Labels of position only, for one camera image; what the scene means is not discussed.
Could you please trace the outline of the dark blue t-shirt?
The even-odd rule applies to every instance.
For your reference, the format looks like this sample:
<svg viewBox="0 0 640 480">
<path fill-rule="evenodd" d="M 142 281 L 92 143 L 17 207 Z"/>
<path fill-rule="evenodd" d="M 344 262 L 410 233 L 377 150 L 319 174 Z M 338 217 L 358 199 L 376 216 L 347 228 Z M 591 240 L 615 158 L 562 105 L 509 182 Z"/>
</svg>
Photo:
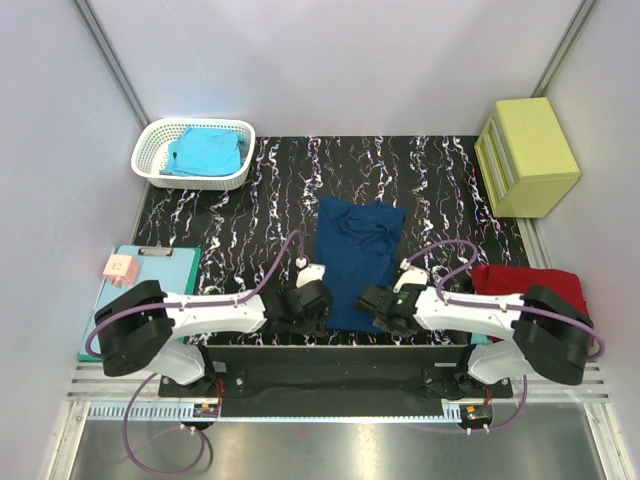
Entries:
<svg viewBox="0 0 640 480">
<path fill-rule="evenodd" d="M 406 216 L 406 209 L 380 201 L 356 205 L 334 197 L 320 199 L 315 260 L 326 267 L 324 283 L 333 296 L 330 329 L 380 332 L 355 303 L 366 285 L 391 282 Z"/>
</svg>

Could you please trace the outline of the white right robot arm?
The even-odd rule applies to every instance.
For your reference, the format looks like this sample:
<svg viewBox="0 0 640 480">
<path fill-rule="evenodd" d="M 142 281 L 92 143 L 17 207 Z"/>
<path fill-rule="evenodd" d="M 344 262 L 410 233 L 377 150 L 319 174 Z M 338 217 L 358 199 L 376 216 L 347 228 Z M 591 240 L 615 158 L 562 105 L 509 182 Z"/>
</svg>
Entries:
<svg viewBox="0 0 640 480">
<path fill-rule="evenodd" d="M 376 327 L 402 337 L 455 330 L 496 338 L 473 346 L 454 371 L 455 387 L 470 397 L 504 378 L 531 373 L 561 385 L 581 384 L 594 333 L 589 317 L 540 285 L 502 296 L 418 284 L 367 285 L 355 308 Z"/>
</svg>

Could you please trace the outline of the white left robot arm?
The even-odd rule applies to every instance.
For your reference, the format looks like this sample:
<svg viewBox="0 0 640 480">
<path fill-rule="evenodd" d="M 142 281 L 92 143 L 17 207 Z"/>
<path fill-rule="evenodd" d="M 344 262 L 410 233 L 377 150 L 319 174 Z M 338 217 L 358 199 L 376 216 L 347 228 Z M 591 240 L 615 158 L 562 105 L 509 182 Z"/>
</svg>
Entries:
<svg viewBox="0 0 640 480">
<path fill-rule="evenodd" d="M 184 337 L 228 332 L 316 335 L 324 331 L 332 304 L 320 279 L 208 296 L 167 293 L 157 280 L 147 280 L 94 314 L 85 351 L 102 362 L 108 377 L 147 371 L 203 396 L 214 388 L 216 372 L 205 353 L 182 342 Z"/>
</svg>

